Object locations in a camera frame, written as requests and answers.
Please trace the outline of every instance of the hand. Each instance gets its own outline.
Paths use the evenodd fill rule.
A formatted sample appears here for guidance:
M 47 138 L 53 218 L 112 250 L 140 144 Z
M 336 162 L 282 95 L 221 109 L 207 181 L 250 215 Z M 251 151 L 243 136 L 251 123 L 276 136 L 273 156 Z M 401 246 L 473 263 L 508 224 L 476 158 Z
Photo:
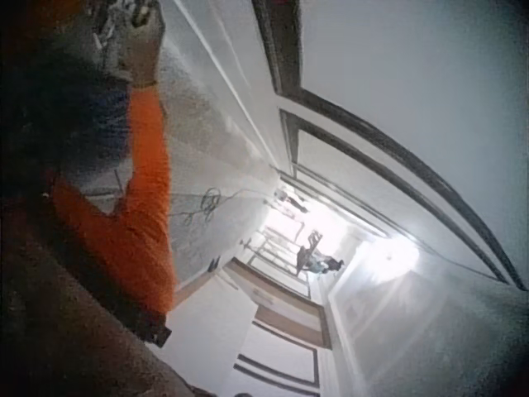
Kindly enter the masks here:
M 165 33 L 160 4 L 156 0 L 143 19 L 145 23 L 138 27 L 131 20 L 126 21 L 124 37 L 124 62 L 131 72 L 132 85 L 137 88 L 156 83 L 160 46 Z

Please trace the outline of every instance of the electrical cord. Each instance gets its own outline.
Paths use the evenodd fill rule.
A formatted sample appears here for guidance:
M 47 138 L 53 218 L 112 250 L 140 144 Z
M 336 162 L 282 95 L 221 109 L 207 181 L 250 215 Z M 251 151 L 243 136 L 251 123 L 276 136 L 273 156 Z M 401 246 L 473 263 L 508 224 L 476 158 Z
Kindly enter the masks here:
M 204 223 L 209 223 L 212 218 L 215 211 L 221 207 L 224 203 L 227 201 L 235 198 L 241 193 L 244 192 L 251 192 L 251 193 L 257 193 L 261 194 L 265 197 L 271 197 L 268 194 L 265 194 L 263 192 L 252 190 L 252 189 L 240 189 L 237 190 L 234 194 L 231 196 L 228 196 L 224 199 L 222 199 L 222 192 L 219 188 L 209 188 L 206 190 L 206 193 L 202 196 L 202 200 L 200 201 L 200 209 L 196 211 L 182 211 L 179 213 L 170 213 L 170 216 L 183 216 L 183 224 L 185 226 L 190 226 L 193 223 L 195 215 L 198 215 L 200 213 L 204 214 Z

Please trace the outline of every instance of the orange long-sleeve shirt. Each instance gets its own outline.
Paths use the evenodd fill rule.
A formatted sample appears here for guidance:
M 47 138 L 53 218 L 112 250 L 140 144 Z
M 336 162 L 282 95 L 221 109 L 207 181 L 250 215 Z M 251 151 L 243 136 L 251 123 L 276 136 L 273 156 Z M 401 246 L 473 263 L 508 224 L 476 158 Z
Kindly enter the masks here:
M 129 107 L 134 172 L 114 213 L 106 215 L 78 190 L 58 181 L 51 198 L 59 218 L 147 308 L 174 306 L 176 274 L 169 245 L 169 157 L 156 87 L 132 89 Z

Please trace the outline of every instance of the light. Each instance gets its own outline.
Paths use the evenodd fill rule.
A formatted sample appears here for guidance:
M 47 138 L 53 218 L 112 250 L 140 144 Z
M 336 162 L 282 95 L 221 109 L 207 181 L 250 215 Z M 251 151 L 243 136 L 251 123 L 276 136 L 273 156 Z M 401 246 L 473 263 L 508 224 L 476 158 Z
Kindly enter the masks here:
M 419 250 L 406 237 L 381 239 L 375 242 L 366 258 L 378 282 L 392 280 L 408 273 L 419 259 Z

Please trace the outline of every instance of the cable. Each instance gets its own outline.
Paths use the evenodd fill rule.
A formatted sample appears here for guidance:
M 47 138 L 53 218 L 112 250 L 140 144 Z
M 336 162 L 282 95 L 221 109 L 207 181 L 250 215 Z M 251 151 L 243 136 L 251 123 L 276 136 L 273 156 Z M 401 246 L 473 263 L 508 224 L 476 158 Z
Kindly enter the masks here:
M 222 199 L 222 192 L 219 188 L 209 188 L 206 190 L 206 193 L 202 196 L 202 200 L 200 201 L 200 209 L 197 211 L 182 211 L 179 213 L 170 213 L 170 216 L 185 216 L 183 219 L 183 224 L 185 226 L 190 226 L 193 223 L 195 215 L 198 215 L 200 213 L 204 214 L 204 222 L 209 223 L 212 218 L 213 214 L 215 213 L 215 210 L 222 206 L 225 202 L 235 198 L 235 196 L 238 196 L 239 194 L 243 192 L 251 192 L 251 193 L 257 193 L 262 194 L 265 197 L 271 197 L 268 194 L 265 194 L 263 192 L 259 192 L 257 190 L 252 189 L 240 189 L 237 190 L 234 194 L 231 196 L 228 196 L 224 199 Z

